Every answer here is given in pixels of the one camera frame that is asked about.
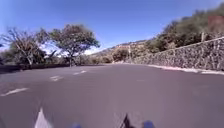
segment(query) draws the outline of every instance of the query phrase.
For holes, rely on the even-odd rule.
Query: vegetation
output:
[[[148,40],[150,53],[186,46],[224,36],[224,3],[217,9],[196,11],[167,25],[157,37]]]
[[[62,30],[54,29],[49,36],[56,46],[62,49],[62,52],[68,53],[70,66],[75,55],[84,53],[92,46],[99,47],[93,32],[83,25],[66,25]]]
[[[127,49],[117,49],[113,53],[113,60],[115,62],[125,60],[128,57],[128,50]]]
[[[0,36],[0,47],[6,43],[9,49],[0,53],[0,64],[98,64],[124,61],[148,53],[157,53],[201,41],[224,36],[224,3],[208,11],[196,11],[190,17],[172,21],[156,37],[150,40],[124,43],[87,56],[84,52],[99,47],[94,33],[83,25],[66,25],[49,32],[41,28],[37,32],[9,28]],[[60,49],[47,55],[41,46],[51,43]]]
[[[81,56],[86,50],[92,46],[100,46],[93,32],[83,25],[66,25],[61,30],[53,29],[50,32],[43,28],[37,32],[23,31],[15,27],[8,28],[6,34],[2,34],[0,39],[9,46],[8,50],[0,53],[0,64],[14,65],[63,63],[72,65],[75,58]],[[42,45],[49,42],[61,50],[61,57],[58,57],[56,50],[47,55],[41,49]]]

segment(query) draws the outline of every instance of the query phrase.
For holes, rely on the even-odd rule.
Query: tree canopy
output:
[[[93,32],[83,25],[66,25],[61,30],[53,29],[49,32],[49,36],[62,52],[67,52],[70,64],[75,55],[83,53],[92,46],[100,46]]]
[[[162,33],[146,42],[156,53],[224,36],[224,3],[208,11],[195,11],[190,17],[172,21]]]

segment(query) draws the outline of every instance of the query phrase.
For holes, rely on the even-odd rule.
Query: tree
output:
[[[117,49],[113,53],[114,61],[122,61],[128,57],[128,50],[127,49]]]
[[[83,53],[92,46],[99,47],[93,32],[83,25],[66,25],[62,30],[54,29],[49,35],[62,52],[67,52],[70,66],[75,55]]]
[[[28,33],[14,27],[8,28],[7,34],[1,35],[1,39],[10,43],[10,50],[18,59],[32,65],[43,59],[45,53],[40,49],[40,45],[47,41],[46,34],[43,29],[39,32]]]
[[[112,62],[111,58],[107,57],[107,56],[103,56],[101,58],[101,61],[102,61],[102,63],[111,63]]]

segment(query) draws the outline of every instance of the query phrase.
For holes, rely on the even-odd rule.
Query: road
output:
[[[141,128],[223,128],[223,75],[116,64],[0,75],[0,120],[33,128],[43,110],[54,128],[119,128],[125,114]],[[15,89],[26,90],[8,93]]]

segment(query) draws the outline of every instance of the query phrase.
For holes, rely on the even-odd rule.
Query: tree trunk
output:
[[[33,60],[30,58],[27,58],[27,60],[29,61],[29,65],[33,65]]]
[[[72,67],[72,58],[71,57],[69,58],[69,65],[70,65],[70,67]]]

